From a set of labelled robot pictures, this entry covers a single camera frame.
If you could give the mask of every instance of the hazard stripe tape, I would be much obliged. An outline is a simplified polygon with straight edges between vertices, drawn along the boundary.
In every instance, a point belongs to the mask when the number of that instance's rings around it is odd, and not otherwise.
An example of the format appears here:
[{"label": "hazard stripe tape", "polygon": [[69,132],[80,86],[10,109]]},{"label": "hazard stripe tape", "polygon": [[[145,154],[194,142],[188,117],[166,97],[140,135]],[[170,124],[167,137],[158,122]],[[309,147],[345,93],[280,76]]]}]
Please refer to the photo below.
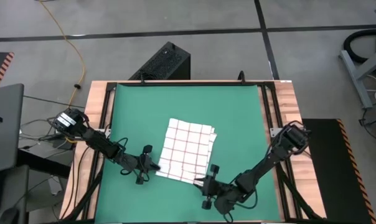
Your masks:
[{"label": "hazard stripe tape", "polygon": [[14,58],[14,53],[9,53],[6,58],[4,59],[3,63],[0,66],[0,82],[4,78],[4,75],[6,74],[6,70],[8,69],[11,60]]},{"label": "hazard stripe tape", "polygon": [[345,142],[345,146],[347,148],[347,152],[349,153],[351,164],[352,164],[352,167],[354,169],[354,173],[357,176],[358,185],[359,185],[360,190],[362,192],[362,197],[364,198],[365,205],[366,205],[366,207],[368,209],[368,213],[370,215],[370,220],[371,220],[372,224],[376,224],[375,214],[374,214],[374,211],[373,211],[372,206],[370,204],[368,194],[367,194],[367,191],[365,189],[365,185],[362,182],[362,178],[361,178],[361,175],[360,175],[360,171],[358,170],[357,163],[355,162],[354,154],[352,152],[351,145],[350,145],[350,142],[349,142],[349,138],[348,138],[347,133],[345,131],[343,122],[340,119],[337,119],[336,121],[339,123],[341,133],[343,135],[343,139],[344,139],[344,142]]}]

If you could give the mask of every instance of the gray floor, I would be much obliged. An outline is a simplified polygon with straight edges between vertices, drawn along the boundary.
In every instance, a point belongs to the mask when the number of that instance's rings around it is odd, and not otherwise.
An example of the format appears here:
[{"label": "gray floor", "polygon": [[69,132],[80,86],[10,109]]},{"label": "gray floor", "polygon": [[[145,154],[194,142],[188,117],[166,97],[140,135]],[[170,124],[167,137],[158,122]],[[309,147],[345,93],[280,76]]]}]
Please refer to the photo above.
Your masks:
[{"label": "gray floor", "polygon": [[[267,27],[343,26],[376,24],[376,1],[361,0],[261,0]],[[58,0],[46,5],[68,35],[150,32],[165,30],[259,28],[252,0]],[[277,32],[270,41],[281,79],[292,80],[303,118],[343,120],[376,214],[376,140],[360,126],[361,104],[349,76],[337,58],[344,39],[355,30]],[[0,1],[0,37],[59,35],[42,6],[30,1]],[[250,79],[272,79],[261,33],[209,34],[163,37],[73,40],[87,65],[81,92],[73,102],[84,106],[92,80],[129,78],[163,44],[171,41],[192,54],[192,79],[236,79],[244,70]],[[358,40],[354,50],[370,55],[374,39]],[[81,66],[64,41],[0,42],[0,52],[15,58],[1,86],[25,84],[25,93],[67,103]],[[32,99],[24,100],[22,122],[48,118],[65,109]],[[376,109],[370,111],[376,116]],[[23,131],[41,134],[48,129],[36,123]],[[49,156],[45,143],[31,152]],[[71,154],[54,156],[70,163]],[[30,186],[48,176],[33,172]],[[54,221],[48,184],[29,195],[30,223]],[[60,205],[55,207],[58,214]]]}]

